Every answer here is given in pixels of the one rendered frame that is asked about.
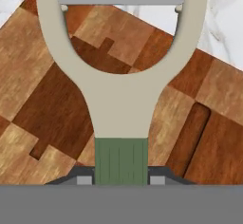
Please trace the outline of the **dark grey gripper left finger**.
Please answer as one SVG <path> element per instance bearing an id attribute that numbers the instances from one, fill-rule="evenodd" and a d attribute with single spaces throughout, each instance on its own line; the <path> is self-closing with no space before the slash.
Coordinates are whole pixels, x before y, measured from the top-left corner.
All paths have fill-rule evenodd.
<path id="1" fill-rule="evenodd" d="M 94 174 L 95 168 L 92 166 L 74 166 L 66 176 L 54 179 L 48 184 L 93 185 Z"/>

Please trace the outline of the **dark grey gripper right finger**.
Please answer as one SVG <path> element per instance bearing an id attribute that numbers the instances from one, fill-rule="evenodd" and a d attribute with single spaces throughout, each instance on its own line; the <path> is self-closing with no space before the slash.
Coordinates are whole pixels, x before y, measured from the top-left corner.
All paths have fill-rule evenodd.
<path id="1" fill-rule="evenodd" d="M 176 176 L 172 170 L 166 166 L 149 166 L 148 167 L 148 184 L 149 185 L 195 185 L 191 180 Z"/>

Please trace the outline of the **beige peeler with green handle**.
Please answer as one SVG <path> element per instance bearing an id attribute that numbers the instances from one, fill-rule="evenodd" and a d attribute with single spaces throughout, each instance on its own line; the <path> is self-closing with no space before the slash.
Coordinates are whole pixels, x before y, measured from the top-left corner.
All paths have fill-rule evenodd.
<path id="1" fill-rule="evenodd" d="M 94 128 L 97 185 L 145 185 L 148 135 L 162 89 L 191 59 L 207 0 L 36 0 L 49 53 L 84 95 Z M 166 55 L 134 74 L 112 74 L 88 65 L 74 50 L 65 26 L 69 5 L 174 5 L 176 33 Z"/>

